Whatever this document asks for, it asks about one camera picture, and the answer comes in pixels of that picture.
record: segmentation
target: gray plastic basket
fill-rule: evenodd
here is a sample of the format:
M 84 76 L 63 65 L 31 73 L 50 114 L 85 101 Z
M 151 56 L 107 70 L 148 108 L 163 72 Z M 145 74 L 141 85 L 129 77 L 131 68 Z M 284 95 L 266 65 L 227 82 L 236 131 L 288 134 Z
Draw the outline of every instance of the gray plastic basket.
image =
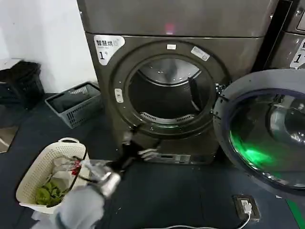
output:
M 53 95 L 47 98 L 45 103 L 71 129 L 79 126 L 102 109 L 101 92 L 90 82 Z

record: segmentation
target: white wall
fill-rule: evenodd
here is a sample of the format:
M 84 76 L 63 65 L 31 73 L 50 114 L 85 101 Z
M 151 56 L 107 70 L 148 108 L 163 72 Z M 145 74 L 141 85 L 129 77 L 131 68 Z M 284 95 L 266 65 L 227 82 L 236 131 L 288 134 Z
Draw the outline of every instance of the white wall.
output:
M 76 0 L 0 0 L 2 46 L 0 58 L 42 64 L 46 92 L 97 81 Z
M 2 29 L 0 28 L 0 60 L 9 57 L 9 51 L 4 40 Z

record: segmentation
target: dark floor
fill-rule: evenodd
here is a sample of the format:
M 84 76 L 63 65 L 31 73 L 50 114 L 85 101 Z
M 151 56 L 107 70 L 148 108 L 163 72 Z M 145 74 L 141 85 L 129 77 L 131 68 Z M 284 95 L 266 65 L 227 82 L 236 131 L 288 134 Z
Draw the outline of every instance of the dark floor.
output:
M 44 103 L 29 112 L 2 110 L 0 127 L 20 125 L 7 153 L 0 154 L 1 228 L 28 229 L 32 210 L 18 205 L 16 189 L 40 151 L 62 137 L 74 137 L 86 145 L 92 159 L 114 159 L 118 151 L 103 114 L 73 130 Z M 233 195 L 255 198 L 259 222 L 246 228 L 296 229 L 298 225 L 283 199 L 263 190 L 237 170 L 220 153 L 210 166 L 136 163 L 117 192 L 106 203 L 97 228 L 139 229 L 175 224 L 235 228 L 241 221 Z

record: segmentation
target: door glass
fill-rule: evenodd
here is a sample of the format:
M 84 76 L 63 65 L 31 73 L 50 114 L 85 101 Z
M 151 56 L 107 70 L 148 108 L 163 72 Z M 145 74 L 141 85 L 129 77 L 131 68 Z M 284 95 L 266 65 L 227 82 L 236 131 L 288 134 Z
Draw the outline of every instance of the door glass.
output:
M 305 188 L 305 99 L 265 94 L 242 101 L 231 120 L 230 140 L 265 178 Z
M 142 66 L 131 79 L 128 95 L 143 118 L 172 125 L 190 121 L 203 110 L 210 85 L 205 70 L 168 58 Z

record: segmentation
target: sticker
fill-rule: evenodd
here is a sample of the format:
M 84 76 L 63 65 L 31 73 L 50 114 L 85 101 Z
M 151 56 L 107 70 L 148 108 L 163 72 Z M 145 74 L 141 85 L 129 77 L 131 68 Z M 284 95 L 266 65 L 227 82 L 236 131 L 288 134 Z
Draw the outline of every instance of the sticker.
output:
M 294 58 L 290 63 L 290 67 L 298 69 L 304 63 L 305 63 L 305 39 L 303 39 L 302 43 L 300 44 L 298 51 L 296 52 Z
M 115 89 L 114 89 L 114 96 L 115 96 L 116 102 L 118 102 L 118 103 L 124 103 L 122 89 L 120 89 L 120 88 L 115 88 Z
M 167 44 L 167 46 L 166 46 L 166 48 L 167 48 L 168 50 L 175 50 L 176 47 L 177 47 L 176 44 Z
M 95 35 L 94 44 L 101 65 L 107 65 L 112 56 L 125 44 L 122 36 Z
M 193 49 L 191 50 L 191 53 L 194 54 L 195 56 L 199 57 L 203 61 L 207 61 L 210 58 L 209 54 L 202 51 L 200 48 L 198 48 L 196 46 L 193 47 Z

